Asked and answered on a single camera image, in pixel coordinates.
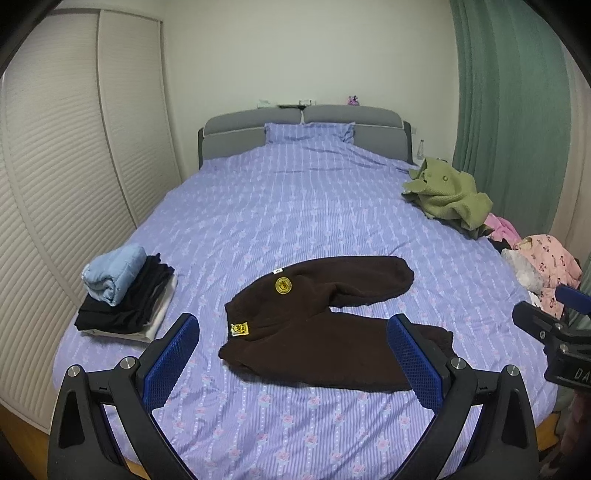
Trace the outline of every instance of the metal bolt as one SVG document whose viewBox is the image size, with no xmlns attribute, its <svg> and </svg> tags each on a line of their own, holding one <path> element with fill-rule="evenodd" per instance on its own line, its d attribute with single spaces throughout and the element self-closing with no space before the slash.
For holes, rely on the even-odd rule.
<svg viewBox="0 0 591 480">
<path fill-rule="evenodd" d="M 462 370 L 463 368 L 466 368 L 466 361 L 463 358 L 454 357 L 449 362 L 456 370 Z"/>
<path fill-rule="evenodd" d="M 135 365 L 135 358 L 132 356 L 126 356 L 120 363 L 119 365 L 121 366 L 121 368 L 124 368 L 126 370 L 129 370 L 131 367 L 133 367 Z"/>
<path fill-rule="evenodd" d="M 80 367 L 78 365 L 72 365 L 68 369 L 68 377 L 75 377 L 80 373 Z"/>
<path fill-rule="evenodd" d="M 510 376 L 516 377 L 519 375 L 519 368 L 517 368 L 515 365 L 507 365 L 505 368 Z"/>
</svg>

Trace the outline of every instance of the clothing tag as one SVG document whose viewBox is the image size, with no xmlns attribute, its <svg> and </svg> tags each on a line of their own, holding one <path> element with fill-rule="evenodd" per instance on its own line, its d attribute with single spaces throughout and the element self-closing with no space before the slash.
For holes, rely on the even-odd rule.
<svg viewBox="0 0 591 480">
<path fill-rule="evenodd" d="M 275 282 L 275 289 L 282 295 L 291 292 L 291 280 L 287 277 L 280 277 Z"/>
<path fill-rule="evenodd" d="M 240 335 L 248 335 L 248 323 L 237 323 L 230 325 L 230 333 L 233 337 L 237 337 Z"/>
</svg>

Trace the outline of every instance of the light blue folded clothing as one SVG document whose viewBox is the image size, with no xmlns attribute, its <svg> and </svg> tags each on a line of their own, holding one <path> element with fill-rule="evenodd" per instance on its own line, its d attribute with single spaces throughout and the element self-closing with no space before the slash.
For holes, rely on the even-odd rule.
<svg viewBox="0 0 591 480">
<path fill-rule="evenodd" d="M 82 270 L 84 287 L 92 298 L 112 307 L 123 300 L 146 261 L 144 247 L 124 245 L 96 257 Z"/>
</svg>

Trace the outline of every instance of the bedsheet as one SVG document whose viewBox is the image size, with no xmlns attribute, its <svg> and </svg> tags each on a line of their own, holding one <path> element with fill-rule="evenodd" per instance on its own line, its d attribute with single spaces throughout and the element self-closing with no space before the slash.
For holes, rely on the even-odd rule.
<svg viewBox="0 0 591 480">
<path fill-rule="evenodd" d="M 182 312 L 200 323 L 197 348 L 165 406 L 153 412 L 199 479 L 389 478 L 431 420 L 412 391 L 271 385 L 237 377 L 218 358 L 228 334 L 224 304 L 258 277 L 311 258 L 404 258 L 415 272 L 409 292 L 343 311 L 384 319 L 403 312 L 451 330 L 455 351 L 474 368 L 520 368 L 536 424 L 550 413 L 556 386 L 544 381 L 542 346 L 511 322 L 527 292 L 486 239 L 467 239 L 407 203 L 407 172 L 402 161 L 336 139 L 267 145 L 205 162 L 131 236 L 178 275 L 157 336 Z M 70 325 L 54 384 L 59 388 L 71 364 L 109 369 L 144 348 Z M 445 473 L 459 464 L 478 412 L 472 408 Z M 137 461 L 114 408 L 108 416 L 124 455 Z"/>
</svg>

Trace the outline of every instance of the wooden floor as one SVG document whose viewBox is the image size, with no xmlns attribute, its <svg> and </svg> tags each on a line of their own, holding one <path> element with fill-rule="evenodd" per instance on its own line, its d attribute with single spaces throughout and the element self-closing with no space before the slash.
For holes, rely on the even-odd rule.
<svg viewBox="0 0 591 480">
<path fill-rule="evenodd" d="M 539 450 L 546 450 L 558 442 L 558 438 L 554 435 L 557 420 L 558 415 L 552 414 L 536 429 Z M 0 429 L 33 476 L 37 480 L 47 480 L 49 437 L 10 413 L 3 406 L 0 406 Z M 132 462 L 128 462 L 128 465 L 133 473 L 149 479 L 141 465 Z"/>
</svg>

